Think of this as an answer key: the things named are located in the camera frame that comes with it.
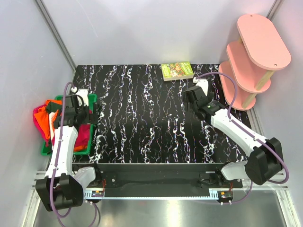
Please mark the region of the crimson red t shirt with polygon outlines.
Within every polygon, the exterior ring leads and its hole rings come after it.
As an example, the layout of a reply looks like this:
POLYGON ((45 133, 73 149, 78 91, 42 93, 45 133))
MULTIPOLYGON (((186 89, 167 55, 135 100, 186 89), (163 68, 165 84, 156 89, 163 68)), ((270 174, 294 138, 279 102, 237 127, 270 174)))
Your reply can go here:
POLYGON ((75 141, 74 152, 84 150, 88 146, 90 139, 90 124, 82 124, 78 131, 78 137, 75 141))

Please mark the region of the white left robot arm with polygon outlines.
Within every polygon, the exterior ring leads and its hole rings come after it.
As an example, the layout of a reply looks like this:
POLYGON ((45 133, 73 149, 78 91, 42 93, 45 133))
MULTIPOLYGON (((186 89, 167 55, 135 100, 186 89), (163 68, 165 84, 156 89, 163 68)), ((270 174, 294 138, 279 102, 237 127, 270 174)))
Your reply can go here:
POLYGON ((102 175, 92 166, 72 172, 72 157, 80 127, 96 124, 96 98, 90 98, 81 89, 74 95, 61 97, 63 111, 53 123, 54 145, 51 162, 43 179, 36 182, 35 189, 47 211, 56 212, 81 206, 88 185, 98 187, 102 175))

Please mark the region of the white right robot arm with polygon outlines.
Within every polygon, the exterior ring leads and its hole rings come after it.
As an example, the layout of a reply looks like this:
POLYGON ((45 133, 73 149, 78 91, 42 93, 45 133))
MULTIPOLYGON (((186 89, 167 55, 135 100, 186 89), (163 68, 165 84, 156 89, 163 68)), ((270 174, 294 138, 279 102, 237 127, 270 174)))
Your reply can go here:
POLYGON ((267 139, 257 134, 212 97, 212 93, 206 95, 200 86, 193 86, 184 92, 187 107, 200 120, 206 121, 232 139, 248 158, 246 161, 225 164, 215 175, 216 184, 223 188, 236 179, 250 179, 257 185, 270 181, 283 169, 281 142, 276 138, 267 139))

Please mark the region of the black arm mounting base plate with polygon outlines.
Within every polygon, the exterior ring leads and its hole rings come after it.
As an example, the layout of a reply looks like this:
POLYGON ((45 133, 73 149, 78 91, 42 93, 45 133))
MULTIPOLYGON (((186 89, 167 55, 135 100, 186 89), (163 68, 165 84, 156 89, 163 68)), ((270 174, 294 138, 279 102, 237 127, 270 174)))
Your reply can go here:
POLYGON ((107 188, 127 184, 191 184, 205 188, 241 188, 239 179, 227 181, 219 174, 223 163, 210 164, 106 164, 73 163, 75 173, 82 167, 94 167, 97 181, 104 181, 107 188))

